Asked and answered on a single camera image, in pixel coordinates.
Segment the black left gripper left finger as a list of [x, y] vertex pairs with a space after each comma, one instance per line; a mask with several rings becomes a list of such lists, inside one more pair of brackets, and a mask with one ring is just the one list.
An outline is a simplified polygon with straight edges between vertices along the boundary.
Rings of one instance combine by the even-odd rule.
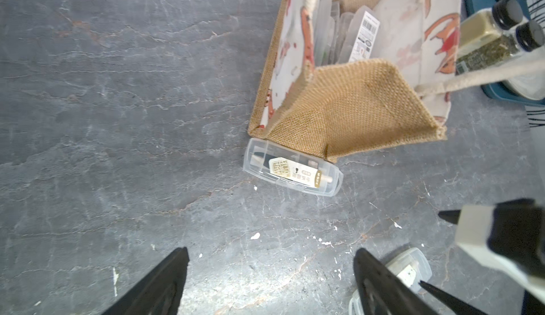
[[178, 314], [190, 262], [187, 248], [176, 248], [103, 315]]

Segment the spice jar green herbs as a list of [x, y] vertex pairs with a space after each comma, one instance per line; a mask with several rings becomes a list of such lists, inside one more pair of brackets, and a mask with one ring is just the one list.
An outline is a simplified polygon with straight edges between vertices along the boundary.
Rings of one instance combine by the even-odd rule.
[[462, 56], [456, 62], [456, 73], [465, 74], [500, 66], [543, 45], [543, 28], [538, 22], [530, 20], [513, 30], [503, 32], [499, 38]]

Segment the grey round plate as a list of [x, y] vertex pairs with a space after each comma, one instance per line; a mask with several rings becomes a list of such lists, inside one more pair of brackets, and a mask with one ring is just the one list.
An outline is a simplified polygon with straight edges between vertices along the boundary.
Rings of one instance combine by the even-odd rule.
[[531, 101], [544, 99], [544, 73], [516, 76], [502, 82], [512, 93]]

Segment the spice jar pale contents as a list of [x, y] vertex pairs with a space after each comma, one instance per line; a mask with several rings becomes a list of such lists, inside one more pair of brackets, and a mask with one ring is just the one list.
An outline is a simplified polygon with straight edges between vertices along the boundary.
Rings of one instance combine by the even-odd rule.
[[482, 46], [498, 39], [524, 19], [522, 7], [517, 0], [500, 0], [492, 8], [475, 12], [460, 25], [460, 42], [457, 57], [470, 54]]

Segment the clear compass case lone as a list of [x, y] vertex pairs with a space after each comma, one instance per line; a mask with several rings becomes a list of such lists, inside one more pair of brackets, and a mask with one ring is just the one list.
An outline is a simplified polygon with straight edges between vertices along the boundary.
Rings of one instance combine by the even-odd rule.
[[[409, 248], [399, 253], [384, 266], [415, 294], [421, 289], [419, 282], [421, 280], [426, 282], [432, 277], [429, 262], [418, 248]], [[360, 303], [357, 284], [349, 302], [349, 314], [365, 314]]]

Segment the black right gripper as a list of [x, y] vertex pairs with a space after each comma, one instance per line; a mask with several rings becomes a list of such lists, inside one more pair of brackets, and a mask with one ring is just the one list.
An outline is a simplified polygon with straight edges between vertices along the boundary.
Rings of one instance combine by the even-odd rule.
[[[465, 205], [438, 217], [457, 225], [455, 243], [479, 264], [504, 272], [528, 292], [544, 291], [544, 207], [535, 200]], [[486, 315], [430, 283], [419, 285], [457, 315]]]

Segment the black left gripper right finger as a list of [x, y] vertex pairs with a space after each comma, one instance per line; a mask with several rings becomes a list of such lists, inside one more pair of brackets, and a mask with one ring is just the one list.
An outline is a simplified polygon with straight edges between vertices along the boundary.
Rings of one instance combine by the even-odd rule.
[[428, 314], [435, 311], [365, 248], [356, 251], [354, 275], [365, 314]]

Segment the clear compass case by bag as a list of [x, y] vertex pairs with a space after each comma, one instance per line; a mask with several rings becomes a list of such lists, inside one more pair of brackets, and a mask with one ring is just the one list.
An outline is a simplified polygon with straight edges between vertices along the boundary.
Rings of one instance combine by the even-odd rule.
[[335, 196], [343, 173], [335, 165], [268, 140], [251, 138], [243, 170], [261, 180], [320, 197]]

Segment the clear compass case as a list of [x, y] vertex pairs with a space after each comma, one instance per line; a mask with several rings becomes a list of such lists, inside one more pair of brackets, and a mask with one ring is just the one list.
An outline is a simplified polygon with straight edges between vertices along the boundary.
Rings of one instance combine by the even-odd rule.
[[336, 63], [345, 64], [370, 59], [379, 28], [380, 21], [376, 18], [375, 12], [366, 5], [361, 6], [349, 25]]
[[315, 66], [321, 66], [329, 32], [332, 0], [319, 0], [313, 14]]
[[320, 197], [335, 196], [343, 173], [335, 165], [268, 140], [251, 138], [243, 170], [261, 180]]

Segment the burlap canvas cat bag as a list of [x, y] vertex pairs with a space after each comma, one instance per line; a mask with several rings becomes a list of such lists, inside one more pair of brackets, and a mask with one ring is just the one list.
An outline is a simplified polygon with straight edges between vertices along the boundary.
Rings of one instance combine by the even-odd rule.
[[336, 0], [380, 22], [372, 56], [318, 65], [318, 0], [282, 0], [248, 126], [336, 162], [353, 153], [444, 140], [448, 95], [544, 69], [541, 59], [456, 73], [461, 0]]

